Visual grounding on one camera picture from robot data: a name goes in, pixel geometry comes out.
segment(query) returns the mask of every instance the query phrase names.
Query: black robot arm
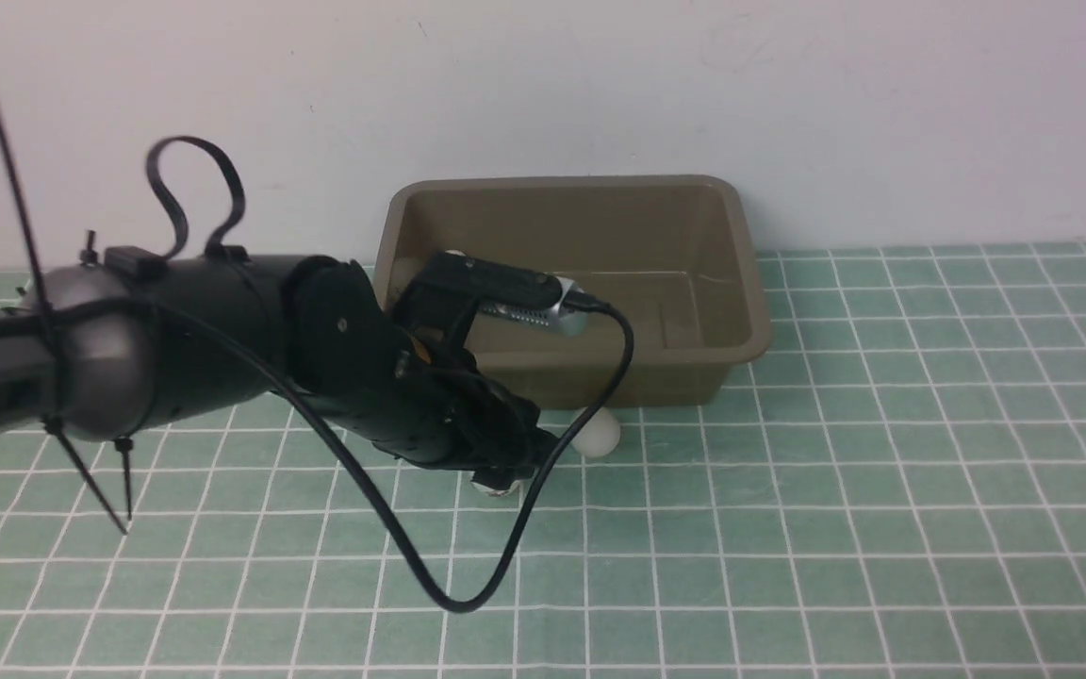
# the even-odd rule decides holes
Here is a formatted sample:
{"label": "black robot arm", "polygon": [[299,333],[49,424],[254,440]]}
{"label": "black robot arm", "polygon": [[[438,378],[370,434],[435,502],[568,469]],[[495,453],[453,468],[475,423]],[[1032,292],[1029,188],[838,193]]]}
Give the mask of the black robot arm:
{"label": "black robot arm", "polygon": [[[232,210],[202,256],[174,260],[186,244],[186,215],[156,167],[168,143],[207,151],[225,174]],[[0,430],[39,416],[121,530],[85,461],[70,441],[113,441],[125,461],[130,508],[130,436],[273,390],[334,454],[371,503],[428,596],[443,609],[482,606],[508,573],[547,475],[626,375],[633,352],[628,320],[555,276],[435,254],[391,313],[357,263],[324,256],[255,256],[225,236],[245,198],[236,168],[203,139],[169,138],[147,158],[147,176],[175,227],[175,247],[151,254],[109,248],[100,261],[90,234],[81,265],[42,274],[0,116],[0,151],[16,201],[33,289],[0,314]],[[579,331],[584,313],[622,328],[622,361],[606,390],[565,432],[539,429],[539,408],[479,374],[464,349],[471,318],[488,313]],[[469,469],[487,486],[533,480],[485,588],[447,595],[417,548],[326,417],[380,450],[424,468]]]}

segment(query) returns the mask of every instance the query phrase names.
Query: plastic tray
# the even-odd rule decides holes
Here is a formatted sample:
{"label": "plastic tray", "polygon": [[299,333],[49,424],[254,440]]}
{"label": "plastic tray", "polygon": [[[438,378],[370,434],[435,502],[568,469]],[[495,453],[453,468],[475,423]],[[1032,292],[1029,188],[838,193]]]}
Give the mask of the plastic tray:
{"label": "plastic tray", "polygon": [[[636,334],[610,404],[705,404],[772,336],[757,256],[732,185],[711,176],[422,181],[392,198],[375,292],[389,309],[439,250],[551,272],[615,304]],[[479,317],[480,370],[544,408],[589,404],[619,361],[610,318],[569,339]]]}

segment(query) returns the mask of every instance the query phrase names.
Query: grid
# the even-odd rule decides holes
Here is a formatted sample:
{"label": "grid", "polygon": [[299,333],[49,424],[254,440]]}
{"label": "grid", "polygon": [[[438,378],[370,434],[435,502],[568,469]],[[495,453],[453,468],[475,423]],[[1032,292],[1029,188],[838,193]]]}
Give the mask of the grid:
{"label": "grid", "polygon": [[[274,397],[140,435],[125,540],[43,432],[0,435],[0,678],[1086,678],[1086,243],[759,263],[770,351],[618,411],[473,615]],[[475,593],[517,500],[348,443]]]}

